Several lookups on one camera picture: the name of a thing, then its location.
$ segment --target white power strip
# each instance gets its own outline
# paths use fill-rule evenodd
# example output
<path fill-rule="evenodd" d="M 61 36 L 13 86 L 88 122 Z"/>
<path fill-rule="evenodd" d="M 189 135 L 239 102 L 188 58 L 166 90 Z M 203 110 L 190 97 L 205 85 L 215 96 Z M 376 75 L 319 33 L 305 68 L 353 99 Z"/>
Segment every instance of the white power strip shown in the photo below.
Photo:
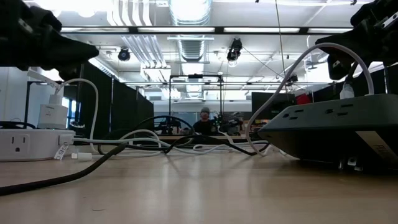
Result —
<path fill-rule="evenodd" d="M 0 129 L 0 162 L 52 159 L 63 144 L 61 135 L 75 135 L 70 130 Z"/>

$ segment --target monitor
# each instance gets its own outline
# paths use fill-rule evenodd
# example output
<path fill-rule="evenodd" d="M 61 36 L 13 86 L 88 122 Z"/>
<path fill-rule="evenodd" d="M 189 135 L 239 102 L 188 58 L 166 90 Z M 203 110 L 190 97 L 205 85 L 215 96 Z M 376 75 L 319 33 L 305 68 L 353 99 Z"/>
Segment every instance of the monitor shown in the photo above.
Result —
<path fill-rule="evenodd" d="M 251 111 L 254 114 L 273 93 L 251 93 Z M 288 106 L 296 105 L 294 94 L 280 93 L 271 105 L 263 110 L 256 119 L 272 119 Z"/>

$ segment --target table surface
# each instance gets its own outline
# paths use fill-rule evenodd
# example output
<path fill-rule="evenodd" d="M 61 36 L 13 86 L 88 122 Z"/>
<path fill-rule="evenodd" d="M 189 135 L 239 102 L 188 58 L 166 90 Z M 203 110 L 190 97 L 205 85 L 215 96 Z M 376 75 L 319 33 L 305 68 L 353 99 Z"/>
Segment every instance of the table surface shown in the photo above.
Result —
<path fill-rule="evenodd" d="M 0 186 L 91 162 L 0 163 Z M 113 159 L 63 185 L 0 197 L 1 223 L 397 223 L 394 176 L 341 173 L 273 153 Z"/>

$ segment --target window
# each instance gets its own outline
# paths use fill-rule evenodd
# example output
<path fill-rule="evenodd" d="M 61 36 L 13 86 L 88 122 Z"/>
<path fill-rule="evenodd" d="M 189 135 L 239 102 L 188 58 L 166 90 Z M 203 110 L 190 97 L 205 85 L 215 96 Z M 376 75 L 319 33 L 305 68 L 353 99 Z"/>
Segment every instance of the window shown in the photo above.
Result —
<path fill-rule="evenodd" d="M 71 100 L 69 98 L 63 97 L 62 106 L 66 106 L 68 108 L 67 123 L 66 123 L 66 127 L 68 129 L 70 122 L 75 120 L 76 100 Z"/>

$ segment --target label on power strip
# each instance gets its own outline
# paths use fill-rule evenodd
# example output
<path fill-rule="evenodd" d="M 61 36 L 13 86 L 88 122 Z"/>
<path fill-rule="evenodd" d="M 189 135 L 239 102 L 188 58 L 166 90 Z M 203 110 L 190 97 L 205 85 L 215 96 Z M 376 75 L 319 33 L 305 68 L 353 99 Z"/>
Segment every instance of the label on power strip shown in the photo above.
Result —
<path fill-rule="evenodd" d="M 358 134 L 382 159 L 390 164 L 398 164 L 398 156 L 375 131 L 357 131 Z"/>
<path fill-rule="evenodd" d="M 55 153 L 54 159 L 62 160 L 63 155 L 65 155 L 66 151 L 68 150 L 69 145 L 62 145 L 57 153 Z"/>

